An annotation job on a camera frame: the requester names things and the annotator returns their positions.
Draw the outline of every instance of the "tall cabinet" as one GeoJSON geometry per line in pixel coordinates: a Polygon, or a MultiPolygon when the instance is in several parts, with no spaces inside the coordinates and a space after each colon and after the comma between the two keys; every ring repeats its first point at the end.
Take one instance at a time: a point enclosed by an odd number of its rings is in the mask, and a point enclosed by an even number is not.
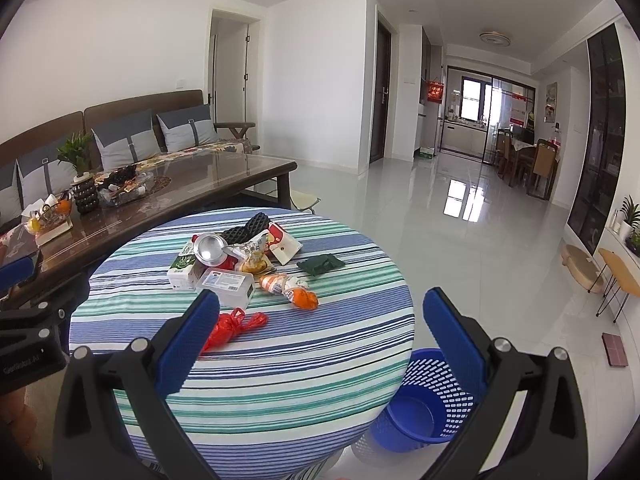
{"type": "Polygon", "coordinates": [[[615,25],[588,41],[591,119],[584,167],[569,226],[587,250],[596,250],[611,209],[625,143],[625,71],[615,25]]]}

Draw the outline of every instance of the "recessed light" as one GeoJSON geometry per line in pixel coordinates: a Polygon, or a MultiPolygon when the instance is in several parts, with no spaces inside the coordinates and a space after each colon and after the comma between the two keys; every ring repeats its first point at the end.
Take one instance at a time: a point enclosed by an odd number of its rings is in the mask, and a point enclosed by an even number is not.
{"type": "Polygon", "coordinates": [[[507,36],[495,31],[483,32],[480,34],[480,39],[493,46],[509,46],[511,44],[511,40],[507,36]]]}

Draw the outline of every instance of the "round table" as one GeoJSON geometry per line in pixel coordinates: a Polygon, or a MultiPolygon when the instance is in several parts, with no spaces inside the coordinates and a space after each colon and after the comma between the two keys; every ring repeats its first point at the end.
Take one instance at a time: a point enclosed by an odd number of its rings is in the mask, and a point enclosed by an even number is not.
{"type": "MultiPolygon", "coordinates": [[[[198,359],[166,402],[223,480],[280,480],[357,440],[394,395],[414,340],[414,308],[398,268],[366,236],[329,219],[273,208],[217,210],[180,218],[135,238],[91,277],[73,314],[70,348],[116,351],[153,337],[180,316],[196,292],[174,291],[166,277],[193,234],[221,232],[264,212],[302,243],[296,262],[333,253],[346,266],[308,277],[317,310],[257,290],[247,313],[269,322],[198,359]]],[[[222,306],[230,312],[232,306],[222,306]]],[[[142,458],[154,460],[124,392],[116,401],[142,458]]]]}

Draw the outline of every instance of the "dark brown door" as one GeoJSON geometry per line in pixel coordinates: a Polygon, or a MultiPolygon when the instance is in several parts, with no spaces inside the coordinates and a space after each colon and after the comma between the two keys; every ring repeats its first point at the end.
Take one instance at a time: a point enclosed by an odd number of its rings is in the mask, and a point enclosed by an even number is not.
{"type": "Polygon", "coordinates": [[[389,75],[391,69],[391,33],[378,22],[376,53],[376,87],[373,99],[373,126],[369,163],[385,155],[386,113],[389,110],[389,75]]]}

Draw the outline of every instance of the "red hanging decoration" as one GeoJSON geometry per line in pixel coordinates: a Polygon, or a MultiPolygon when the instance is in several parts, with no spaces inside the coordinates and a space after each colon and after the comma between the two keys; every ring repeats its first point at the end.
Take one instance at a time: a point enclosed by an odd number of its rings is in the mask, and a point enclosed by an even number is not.
{"type": "Polygon", "coordinates": [[[258,312],[251,316],[247,323],[243,324],[244,316],[244,310],[241,308],[235,308],[231,314],[220,314],[218,322],[209,335],[200,354],[227,344],[231,338],[242,332],[248,332],[249,330],[265,326],[269,320],[266,314],[258,312]]]}
{"type": "Polygon", "coordinates": [[[429,81],[427,87],[427,101],[432,103],[441,103],[444,94],[444,85],[438,81],[429,81]]]}

